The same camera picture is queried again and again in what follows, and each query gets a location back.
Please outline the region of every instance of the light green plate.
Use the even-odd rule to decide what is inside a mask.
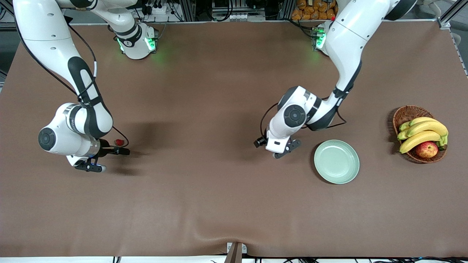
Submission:
[[[349,183],[358,175],[359,157],[356,151],[340,140],[328,140],[319,145],[314,155],[315,168],[330,183]]]

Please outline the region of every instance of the apple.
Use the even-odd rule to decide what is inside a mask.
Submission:
[[[431,141],[426,141],[416,146],[416,154],[422,158],[432,158],[439,152],[437,145]]]

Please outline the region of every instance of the black cable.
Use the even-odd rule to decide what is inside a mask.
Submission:
[[[304,33],[304,35],[306,35],[306,36],[308,36],[308,37],[310,37],[310,38],[318,38],[318,37],[309,35],[309,34],[304,30],[304,28],[300,25],[299,20],[297,20],[297,23],[299,24],[299,28],[300,28],[300,30],[302,31],[302,33]]]
[[[15,26],[16,26],[16,31],[18,32],[18,35],[20,37],[20,40],[21,40],[21,43],[23,43],[23,46],[24,48],[26,49],[26,51],[28,52],[28,54],[47,72],[49,73],[52,77],[54,77],[56,80],[58,80],[60,83],[62,83],[68,90],[70,90],[71,92],[73,92],[73,94],[76,94],[75,93],[75,90],[73,88],[71,88],[69,85],[67,85],[65,82],[63,82],[60,78],[57,77],[57,75],[55,75],[52,71],[50,71],[47,67],[44,66],[44,64],[42,64],[39,59],[34,56],[34,54],[31,52],[31,50],[28,48],[28,46],[26,45],[26,43],[24,42],[24,38],[23,36],[21,35],[21,31],[18,27],[18,23],[16,22],[16,17],[13,16],[14,20],[15,20]],[[84,38],[81,37],[80,34],[78,34],[78,32],[76,32],[76,30],[74,28],[72,28],[70,25],[68,25],[68,27],[85,43],[85,45],[89,48],[89,51],[91,52],[91,54],[93,55],[93,59],[94,61],[96,61],[96,56],[93,52],[93,50],[91,49],[91,47],[88,45],[88,43],[84,40]],[[84,91],[86,91],[92,84],[95,83],[95,77],[93,76],[92,80],[91,80],[91,83],[86,87],[86,89]],[[128,140],[128,138],[121,132],[119,131],[116,127],[112,126],[112,128],[114,130],[116,130],[120,135],[122,135],[123,138],[125,138],[126,140],[126,144],[124,146],[119,146],[119,148],[123,148],[123,147],[127,147],[129,144],[130,144],[130,141]]]
[[[180,16],[179,12],[177,11],[177,8],[176,6],[174,5],[174,2],[172,0],[168,0],[168,5],[169,5],[169,8],[171,9],[171,11],[174,12],[174,16],[180,21],[180,22],[183,22],[183,19],[182,17]]]
[[[2,10],[2,11],[5,11],[5,12],[4,12],[3,15],[0,17],[0,20],[2,20],[2,19],[5,17],[5,15],[7,14],[7,10],[6,10],[6,9],[3,9],[3,8],[2,8],[1,10]]]
[[[122,137],[125,139],[125,141],[127,142],[125,145],[123,146],[116,146],[117,148],[125,148],[127,147],[129,144],[130,144],[130,141],[128,140],[127,136],[125,136],[125,134],[121,133],[116,127],[112,126],[112,128],[114,130],[116,130],[116,132],[120,133],[120,135],[122,135]]]
[[[303,29],[312,30],[312,28],[311,28],[311,27],[306,27],[306,26],[302,26],[302,25],[300,25],[300,24],[296,24],[296,23],[294,22],[294,20],[292,20],[292,19],[289,19],[289,18],[282,18],[282,19],[280,19],[280,20],[286,20],[286,21],[289,21],[291,24],[295,25],[295,26],[296,26],[296,27],[298,27],[298,28],[302,27]]]
[[[137,8],[134,7],[133,9],[134,9],[135,12],[137,13],[137,16],[138,16],[138,19],[140,20],[140,22],[143,22],[143,20],[141,20],[140,14],[138,14]]]
[[[94,3],[94,6],[93,6],[92,8],[89,8],[89,9],[87,8],[87,11],[91,11],[91,10],[93,10],[94,8],[96,8],[97,2],[98,2],[98,0],[96,0],[96,2]]]
[[[208,5],[207,6],[207,9],[206,9],[206,15],[212,20],[212,21],[216,21],[216,22],[223,22],[225,21],[226,19],[228,19],[232,14],[233,14],[233,11],[234,11],[234,3],[232,0],[229,0],[230,4],[231,4],[231,11],[229,11],[229,6],[227,6],[227,13],[226,13],[226,16],[221,19],[221,20],[218,20],[216,18],[213,18],[213,16],[211,16],[210,14],[210,10],[212,10],[212,8]]]
[[[268,114],[268,112],[273,108],[275,107],[276,105],[278,105],[278,103],[275,103],[273,104],[266,112],[265,114],[263,115],[262,119],[260,120],[260,134],[262,135],[262,137],[266,140],[266,133],[265,131],[263,130],[263,127],[262,127],[262,124],[263,124],[263,119],[265,119],[266,115]]]
[[[342,122],[342,123],[335,124],[335,125],[332,125],[332,126],[328,126],[327,129],[333,128],[333,127],[337,127],[337,126],[340,126],[340,125],[343,125],[343,124],[348,123],[345,119],[343,119],[343,117],[341,117],[340,112],[338,111],[338,109],[336,110],[336,114],[338,115],[338,117],[340,117],[340,119],[341,119],[343,122]]]
[[[89,51],[91,52],[91,55],[93,56],[93,61],[96,63],[97,60],[96,60],[96,55],[94,54],[94,51],[93,49],[91,49],[91,47],[89,46],[89,44],[86,42],[86,40],[70,25],[68,24],[68,27],[81,39],[81,41],[88,47]],[[96,77],[93,76],[91,78],[91,83],[88,84],[88,86],[86,86],[86,88],[81,91],[79,94],[78,94],[78,101],[81,101],[81,96],[83,95],[83,93],[87,92],[87,90],[93,85],[95,84],[95,81],[96,81]]]
[[[21,32],[20,32],[20,29],[18,27],[18,23],[16,22],[16,17],[13,16],[14,20],[15,20],[15,26],[16,26],[16,31],[18,32],[18,35],[20,37],[20,40],[21,40],[21,43],[23,43],[23,46],[24,48],[26,49],[26,51],[28,52],[28,54],[45,70],[47,71],[47,73],[49,73],[52,77],[54,77],[56,80],[58,80],[60,83],[62,83],[67,89],[69,89],[71,92],[73,92],[74,94],[75,93],[75,90],[73,88],[71,88],[69,85],[67,85],[65,82],[63,82],[60,78],[57,77],[57,75],[55,75],[52,71],[50,71],[47,67],[44,66],[44,64],[42,64],[37,58],[36,56],[34,56],[34,54],[31,52],[31,50],[29,49],[29,47],[26,45],[26,43],[24,42],[24,38],[23,36],[21,35]]]

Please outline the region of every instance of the brown fabric surface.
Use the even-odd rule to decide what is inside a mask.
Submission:
[[[168,25],[140,61],[104,26],[77,30],[134,152],[102,158],[102,174],[44,152],[39,130],[75,96],[20,46],[0,95],[0,256],[206,255],[228,241],[256,256],[468,255],[468,82],[436,22],[383,23],[340,107],[348,124],[301,130],[302,146],[280,160],[253,145],[265,110],[296,85],[325,97],[338,78],[293,25]],[[444,160],[394,154],[388,115],[406,104],[448,127]],[[314,149],[328,139],[356,149],[352,182],[317,174]]]

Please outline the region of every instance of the banana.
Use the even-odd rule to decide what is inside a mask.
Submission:
[[[406,136],[406,131],[407,131],[407,130],[403,130],[402,132],[400,132],[396,138],[397,138],[399,141],[408,139],[408,137]]]
[[[448,134],[447,128],[440,122],[435,121],[422,121],[420,123],[416,123],[409,127],[406,131],[406,136],[411,137],[414,136],[422,131],[435,131],[441,137]]]
[[[437,146],[444,147],[448,143],[448,135],[442,136],[441,140],[437,142]]]
[[[416,147],[418,144],[425,141],[441,141],[442,138],[440,135],[434,131],[422,131],[412,137],[409,137],[401,146],[400,152],[407,153],[412,148]]]
[[[419,118],[416,118],[416,119],[410,121],[410,122],[409,122],[409,125],[410,125],[410,126],[413,126],[413,125],[415,125],[416,123],[420,123],[420,122],[423,122],[423,121],[435,121],[435,122],[439,122],[438,120],[433,119],[433,118],[430,118],[430,117],[419,117]]]
[[[423,122],[423,121],[439,122],[438,120],[430,118],[430,117],[419,117],[419,118],[415,118],[415,119],[413,119],[411,121],[405,122],[402,125],[400,125],[400,131],[402,132],[402,131],[408,129],[410,126],[413,126],[413,125],[415,125],[417,123],[420,123],[420,122]]]
[[[410,122],[411,122],[411,121],[408,121],[408,122],[405,122],[405,123],[403,123],[402,125],[400,125],[400,131],[402,132],[402,131],[408,129],[408,128],[410,127],[410,126],[409,126],[409,125],[410,125]]]

